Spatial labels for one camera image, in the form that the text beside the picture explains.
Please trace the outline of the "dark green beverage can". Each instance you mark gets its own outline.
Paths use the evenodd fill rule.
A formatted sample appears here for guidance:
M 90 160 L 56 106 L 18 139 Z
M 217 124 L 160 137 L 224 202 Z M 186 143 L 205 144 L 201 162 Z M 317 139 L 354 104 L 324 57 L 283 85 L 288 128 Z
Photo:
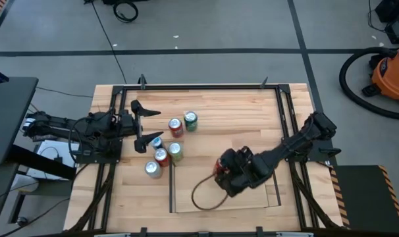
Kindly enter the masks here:
M 198 116 L 193 111 L 187 111 L 184 114 L 184 122 L 186 130 L 189 132 L 193 132 L 198 127 Z

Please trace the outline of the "black platform with hazard stripes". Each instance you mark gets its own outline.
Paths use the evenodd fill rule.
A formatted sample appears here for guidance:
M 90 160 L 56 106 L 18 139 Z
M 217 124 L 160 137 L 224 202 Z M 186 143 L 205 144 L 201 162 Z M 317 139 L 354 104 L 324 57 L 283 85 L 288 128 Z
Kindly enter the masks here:
M 334 166 L 330 172 L 345 227 L 399 233 L 399 202 L 384 166 Z

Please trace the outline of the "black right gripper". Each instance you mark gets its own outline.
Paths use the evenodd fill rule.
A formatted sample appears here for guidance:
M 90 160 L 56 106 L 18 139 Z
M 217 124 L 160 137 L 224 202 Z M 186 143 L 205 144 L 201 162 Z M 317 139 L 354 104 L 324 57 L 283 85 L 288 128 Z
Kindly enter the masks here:
M 226 150 L 221 164 L 227 166 L 224 174 L 217 174 L 215 182 L 230 197 L 254 189 L 272 177 L 275 171 L 275 149 L 253 154 L 249 147 L 235 151 Z

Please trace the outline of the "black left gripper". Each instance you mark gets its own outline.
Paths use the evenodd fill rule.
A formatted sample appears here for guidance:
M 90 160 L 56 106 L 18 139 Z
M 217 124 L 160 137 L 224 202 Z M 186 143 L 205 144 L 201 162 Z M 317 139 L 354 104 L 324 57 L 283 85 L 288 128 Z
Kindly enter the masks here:
M 130 114 L 128 110 L 120 110 L 119 113 L 113 112 L 115 116 L 115 133 L 113 139 L 121 139 L 124 137 L 135 136 L 137 139 L 134 140 L 134 149 L 138 153 L 145 153 L 146 146 L 153 141 L 156 137 L 159 137 L 163 132 L 155 132 L 152 134 L 142 135 L 142 126 L 140 123 L 140 117 L 151 117 L 160 115 L 160 111 L 152 111 L 142 107 L 138 100 L 131 101 Z

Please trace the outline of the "black desk crossbar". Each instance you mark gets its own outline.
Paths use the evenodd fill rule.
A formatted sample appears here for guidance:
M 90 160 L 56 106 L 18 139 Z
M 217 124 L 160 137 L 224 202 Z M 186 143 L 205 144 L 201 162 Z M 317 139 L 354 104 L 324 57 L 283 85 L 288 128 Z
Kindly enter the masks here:
M 76 176 L 76 168 L 48 159 L 17 145 L 13 145 L 9 150 L 6 161 L 69 180 L 74 180 Z

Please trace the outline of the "pink and silver beverage can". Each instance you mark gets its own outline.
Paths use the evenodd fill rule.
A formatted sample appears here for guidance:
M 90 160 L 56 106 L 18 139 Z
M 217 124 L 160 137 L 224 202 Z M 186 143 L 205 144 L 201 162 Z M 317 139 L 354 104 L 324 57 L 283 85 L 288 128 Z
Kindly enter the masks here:
M 161 168 L 160 164 L 156 161 L 148 161 L 145 164 L 144 170 L 150 178 L 154 179 L 161 178 L 163 174 L 163 169 Z

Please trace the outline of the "black desk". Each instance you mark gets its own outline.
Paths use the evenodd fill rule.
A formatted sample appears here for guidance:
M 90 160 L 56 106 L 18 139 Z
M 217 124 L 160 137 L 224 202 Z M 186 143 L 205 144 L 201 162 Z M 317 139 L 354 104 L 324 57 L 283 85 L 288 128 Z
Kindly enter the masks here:
M 0 164 L 7 159 L 37 84 L 32 77 L 0 83 Z

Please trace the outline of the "blue and white beverage can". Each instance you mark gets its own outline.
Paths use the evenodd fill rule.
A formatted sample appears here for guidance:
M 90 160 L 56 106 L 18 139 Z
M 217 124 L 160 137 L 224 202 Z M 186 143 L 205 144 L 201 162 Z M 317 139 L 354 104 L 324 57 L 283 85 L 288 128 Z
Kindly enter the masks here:
M 150 145 L 152 146 L 152 148 L 153 148 L 154 150 L 164 148 L 163 140 L 162 140 L 161 137 L 159 137 L 159 136 L 156 137 L 156 138 L 154 138 L 154 139 L 150 142 Z

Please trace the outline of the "red beverage can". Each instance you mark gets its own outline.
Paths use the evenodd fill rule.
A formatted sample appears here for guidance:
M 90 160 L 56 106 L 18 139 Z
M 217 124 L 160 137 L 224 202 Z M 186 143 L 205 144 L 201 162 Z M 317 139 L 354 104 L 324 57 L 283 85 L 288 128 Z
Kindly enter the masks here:
M 179 138 L 183 136 L 184 131 L 183 131 L 183 126 L 182 122 L 178 118 L 172 118 L 169 123 L 169 130 L 171 131 L 171 134 L 174 138 Z
M 164 148 L 159 148 L 155 150 L 154 158 L 161 167 L 168 167 L 170 165 L 169 154 L 167 153 L 167 150 Z

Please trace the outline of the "light green beverage can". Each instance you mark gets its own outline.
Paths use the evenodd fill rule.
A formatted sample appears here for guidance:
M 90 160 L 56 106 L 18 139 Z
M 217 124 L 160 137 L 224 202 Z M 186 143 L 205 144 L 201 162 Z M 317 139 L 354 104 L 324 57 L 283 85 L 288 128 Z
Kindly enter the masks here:
M 178 142 L 170 143 L 167 151 L 174 163 L 178 163 L 183 159 L 182 146 Z

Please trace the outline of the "black metal table frame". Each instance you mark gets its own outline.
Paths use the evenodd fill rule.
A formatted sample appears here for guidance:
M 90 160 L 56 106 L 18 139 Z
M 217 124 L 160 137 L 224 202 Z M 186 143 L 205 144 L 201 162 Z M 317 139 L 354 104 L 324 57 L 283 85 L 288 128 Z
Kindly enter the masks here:
M 170 119 L 182 118 L 186 111 L 195 112 L 198 129 L 178 139 L 183 159 L 176 167 L 209 167 L 212 171 L 226 149 L 248 146 L 255 153 L 272 149 L 313 112 L 305 84 L 269 85 L 265 89 L 255 84 L 160 85 L 131 89 L 127 98 L 161 112 L 145 118 L 142 124 L 146 133 L 163 132 L 162 138 L 168 144 L 173 142 Z M 172 213 L 172 168 L 165 168 L 161 178 L 150 178 L 144 166 L 152 159 L 152 149 L 140 154 L 134 151 L 132 138 L 123 141 L 109 206 L 108 232 L 139 232 L 141 227 L 150 233 L 251 232 L 257 226 L 266 231 L 300 229 L 290 167 L 285 161 L 263 184 L 268 194 L 277 195 L 272 199 L 278 201 L 277 206 Z

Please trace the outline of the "white box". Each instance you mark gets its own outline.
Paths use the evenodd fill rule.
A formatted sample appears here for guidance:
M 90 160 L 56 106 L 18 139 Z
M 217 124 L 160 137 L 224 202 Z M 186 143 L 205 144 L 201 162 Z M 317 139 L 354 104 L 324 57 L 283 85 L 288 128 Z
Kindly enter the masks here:
M 59 161 L 60 163 L 69 167 L 74 168 L 76 166 L 75 161 L 70 156 L 67 142 L 46 140 L 38 147 L 37 154 L 50 160 Z M 29 168 L 26 175 L 33 178 L 42 178 L 48 180 L 65 180 L 65 178 L 60 178 L 59 176 L 55 176 L 53 174 L 42 172 L 33 168 Z

